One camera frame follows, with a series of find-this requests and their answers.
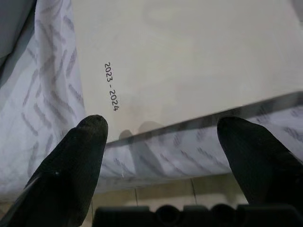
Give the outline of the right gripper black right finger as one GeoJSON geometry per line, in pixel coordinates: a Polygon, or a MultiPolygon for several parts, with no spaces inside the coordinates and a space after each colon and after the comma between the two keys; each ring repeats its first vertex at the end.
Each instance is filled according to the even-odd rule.
{"type": "Polygon", "coordinates": [[[217,135],[250,204],[303,205],[303,162],[269,130],[239,117],[224,117],[217,135]]]}

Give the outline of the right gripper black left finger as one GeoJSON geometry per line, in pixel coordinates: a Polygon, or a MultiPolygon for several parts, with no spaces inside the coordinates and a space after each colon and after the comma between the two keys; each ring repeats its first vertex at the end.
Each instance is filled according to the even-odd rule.
{"type": "Polygon", "coordinates": [[[0,227],[80,227],[97,186],[108,123],[90,115],[42,161],[0,227]]]}

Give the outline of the mattress with chevron sheet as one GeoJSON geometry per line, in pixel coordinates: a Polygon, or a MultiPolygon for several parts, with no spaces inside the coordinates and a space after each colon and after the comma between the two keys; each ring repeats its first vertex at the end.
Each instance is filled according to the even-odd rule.
{"type": "MultiPolygon", "coordinates": [[[[303,35],[303,0],[289,0],[303,35]]],[[[0,197],[18,193],[51,150],[87,114],[72,0],[37,0],[17,59],[0,70],[0,197]]],[[[97,191],[230,171],[217,120],[235,115],[270,129],[303,160],[303,90],[109,142],[97,191]]]]}

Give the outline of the white book printed 2023-2024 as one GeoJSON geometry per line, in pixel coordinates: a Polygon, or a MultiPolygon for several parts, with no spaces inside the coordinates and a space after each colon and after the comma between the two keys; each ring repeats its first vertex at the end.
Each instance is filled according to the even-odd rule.
{"type": "Polygon", "coordinates": [[[303,90],[289,0],[72,0],[85,110],[108,141],[303,90]]]}

